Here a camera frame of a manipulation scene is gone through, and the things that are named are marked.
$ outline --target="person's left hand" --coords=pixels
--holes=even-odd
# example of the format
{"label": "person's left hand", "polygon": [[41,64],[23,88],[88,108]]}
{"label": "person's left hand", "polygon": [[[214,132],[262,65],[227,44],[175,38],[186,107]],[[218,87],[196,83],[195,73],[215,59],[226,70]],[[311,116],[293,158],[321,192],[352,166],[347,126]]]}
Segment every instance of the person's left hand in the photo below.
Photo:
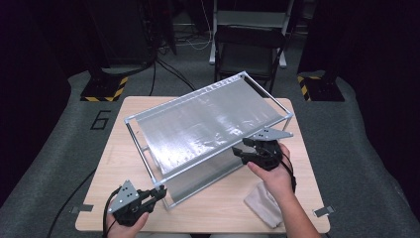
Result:
{"label": "person's left hand", "polygon": [[108,213],[106,216],[108,238],[116,238],[116,237],[134,238],[136,237],[137,233],[139,233],[139,231],[142,230],[142,228],[145,226],[146,221],[148,220],[148,217],[149,217],[149,213],[145,212],[133,226],[124,226],[124,225],[120,225],[118,221],[115,220],[115,217],[113,214]]}

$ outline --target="hazard stripe tape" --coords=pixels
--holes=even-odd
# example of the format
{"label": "hazard stripe tape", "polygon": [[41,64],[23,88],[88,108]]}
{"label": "hazard stripe tape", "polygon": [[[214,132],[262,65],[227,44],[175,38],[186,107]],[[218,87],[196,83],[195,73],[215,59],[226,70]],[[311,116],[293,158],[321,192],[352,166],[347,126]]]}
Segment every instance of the hazard stripe tape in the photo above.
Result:
{"label": "hazard stripe tape", "polygon": [[305,101],[312,101],[311,96],[309,95],[308,88],[306,87],[306,84],[305,84],[305,78],[321,79],[321,77],[319,77],[319,76],[308,76],[308,77],[297,76],[297,81],[299,82],[300,90],[302,91],[303,98],[305,98]]}
{"label": "hazard stripe tape", "polygon": [[128,77],[125,77],[121,80],[120,85],[118,85],[118,89],[115,92],[114,96],[112,97],[81,97],[80,101],[91,101],[91,102],[97,102],[97,101],[117,101],[121,94],[124,91],[124,87],[126,86],[127,81],[129,80]]}

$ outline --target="black curtain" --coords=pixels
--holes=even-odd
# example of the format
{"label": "black curtain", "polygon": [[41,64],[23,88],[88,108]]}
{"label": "black curtain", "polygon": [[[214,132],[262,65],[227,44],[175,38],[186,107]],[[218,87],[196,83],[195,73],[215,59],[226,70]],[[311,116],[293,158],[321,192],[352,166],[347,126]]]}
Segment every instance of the black curtain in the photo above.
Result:
{"label": "black curtain", "polygon": [[22,0],[2,3],[0,32],[2,205],[53,130],[70,85],[55,46]]}
{"label": "black curtain", "polygon": [[57,62],[67,77],[88,70],[80,55],[75,31],[89,48],[91,58],[102,67],[109,67],[92,17],[81,0],[24,0],[32,20],[38,25]]}
{"label": "black curtain", "polygon": [[418,12],[411,0],[320,0],[298,72],[332,71],[353,87],[371,144],[420,219]]}

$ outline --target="wooden table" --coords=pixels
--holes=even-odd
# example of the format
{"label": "wooden table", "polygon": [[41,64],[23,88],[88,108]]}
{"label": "wooden table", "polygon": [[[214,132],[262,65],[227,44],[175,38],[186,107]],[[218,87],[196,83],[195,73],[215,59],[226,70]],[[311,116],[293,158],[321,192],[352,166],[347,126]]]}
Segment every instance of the wooden table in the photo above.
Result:
{"label": "wooden table", "polygon": [[[105,147],[84,204],[93,209],[80,211],[76,228],[80,231],[101,231],[102,216],[110,193],[129,179],[136,189],[152,189],[153,184],[146,167],[129,134],[124,118],[173,97],[127,97],[118,114],[108,143]],[[288,99],[278,99],[293,112]],[[297,179],[296,196],[320,233],[330,229],[328,217],[316,217],[314,209],[324,206],[312,171],[306,148],[300,134],[296,116],[286,131],[293,137],[283,139],[291,153],[291,161]],[[247,167],[242,167],[225,178],[186,199],[171,210],[160,201],[142,231],[168,233],[284,233],[284,225],[271,229],[265,225],[244,203],[244,198],[261,181]]]}

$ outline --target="person's right hand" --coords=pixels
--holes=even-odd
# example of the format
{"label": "person's right hand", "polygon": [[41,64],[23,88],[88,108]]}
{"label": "person's right hand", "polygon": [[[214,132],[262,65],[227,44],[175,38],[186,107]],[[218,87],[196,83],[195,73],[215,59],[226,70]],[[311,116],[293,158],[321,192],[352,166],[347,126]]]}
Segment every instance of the person's right hand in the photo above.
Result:
{"label": "person's right hand", "polygon": [[[280,146],[280,149],[284,155],[290,158],[290,151],[283,144],[278,143],[278,145]],[[284,155],[282,156],[283,162],[290,168],[290,162]],[[279,164],[278,167],[272,169],[269,172],[252,162],[248,162],[247,166],[254,174],[263,180],[266,189],[274,197],[284,197],[285,195],[293,194],[290,174],[282,164]]]}

